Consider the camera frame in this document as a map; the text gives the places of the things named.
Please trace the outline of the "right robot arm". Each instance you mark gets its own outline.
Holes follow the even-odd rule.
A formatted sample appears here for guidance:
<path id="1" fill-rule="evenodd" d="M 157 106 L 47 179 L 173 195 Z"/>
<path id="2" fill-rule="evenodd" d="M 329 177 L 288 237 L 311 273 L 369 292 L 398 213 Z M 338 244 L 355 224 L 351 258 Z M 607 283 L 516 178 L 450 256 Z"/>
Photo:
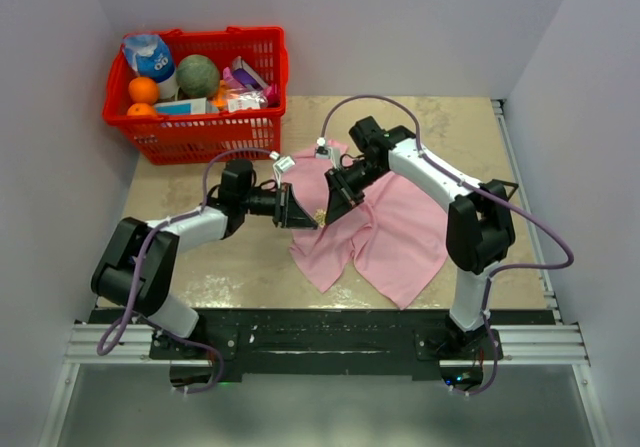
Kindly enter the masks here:
<path id="1" fill-rule="evenodd" d="M 325 172 L 326 222 L 332 224 L 364 202 L 364 190 L 389 173 L 428 195 L 447 214 L 445 245 L 457 267 L 454 302 L 448 317 L 456 329 L 445 336 L 448 353 L 469 359 L 481 347 L 476 331 L 488 314 L 486 285 L 515 242 L 512 216 L 503 204 L 505 185 L 482 183 L 456 172 L 433 155 L 404 126 L 382 129 L 366 117 L 349 130 L 360 156 L 351 165 Z"/>

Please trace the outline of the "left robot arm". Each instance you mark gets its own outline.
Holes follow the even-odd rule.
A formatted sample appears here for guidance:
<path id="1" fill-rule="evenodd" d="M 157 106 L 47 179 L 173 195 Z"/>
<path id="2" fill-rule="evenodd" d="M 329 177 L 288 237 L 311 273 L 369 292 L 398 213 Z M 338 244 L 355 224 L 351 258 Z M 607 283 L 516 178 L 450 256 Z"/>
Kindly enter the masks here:
<path id="1" fill-rule="evenodd" d="M 188 212 L 154 221 L 122 219 L 91 279 L 97 296 L 124 308 L 100 341 L 100 353 L 114 348 L 133 317 L 140 316 L 172 334 L 171 345 L 183 358 L 200 357 L 207 347 L 207 335 L 196 328 L 200 316 L 170 293 L 176 259 L 229 238 L 248 215 L 268 217 L 279 228 L 318 228 L 291 184 L 277 178 L 259 184 L 247 159 L 228 161 L 219 183 L 206 188 L 204 200 Z"/>

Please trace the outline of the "pink garment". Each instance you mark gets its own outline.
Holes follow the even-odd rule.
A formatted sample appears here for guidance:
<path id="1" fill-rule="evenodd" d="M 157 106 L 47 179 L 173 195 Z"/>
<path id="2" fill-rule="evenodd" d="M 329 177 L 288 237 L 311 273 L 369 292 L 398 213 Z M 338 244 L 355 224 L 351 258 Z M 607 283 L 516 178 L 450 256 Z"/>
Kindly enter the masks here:
<path id="1" fill-rule="evenodd" d="M 283 180 L 314 217 L 326 212 L 329 160 L 307 147 L 293 155 Z M 357 272 L 398 308 L 407 308 L 435 278 L 448 254 L 447 214 L 406 179 L 389 173 L 365 190 L 364 202 L 331 225 L 295 230 L 290 253 L 303 275 L 326 292 L 352 262 Z"/>

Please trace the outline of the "gold rhinestone brooch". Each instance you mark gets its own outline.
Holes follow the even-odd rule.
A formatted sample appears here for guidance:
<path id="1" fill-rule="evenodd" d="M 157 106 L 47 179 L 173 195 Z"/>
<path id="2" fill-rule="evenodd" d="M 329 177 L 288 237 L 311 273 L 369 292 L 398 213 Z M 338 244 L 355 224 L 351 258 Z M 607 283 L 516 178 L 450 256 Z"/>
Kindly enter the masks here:
<path id="1" fill-rule="evenodd" d="M 326 223 L 326 212 L 322 209 L 318 209 L 314 214 L 314 219 L 319 226 L 324 226 Z"/>

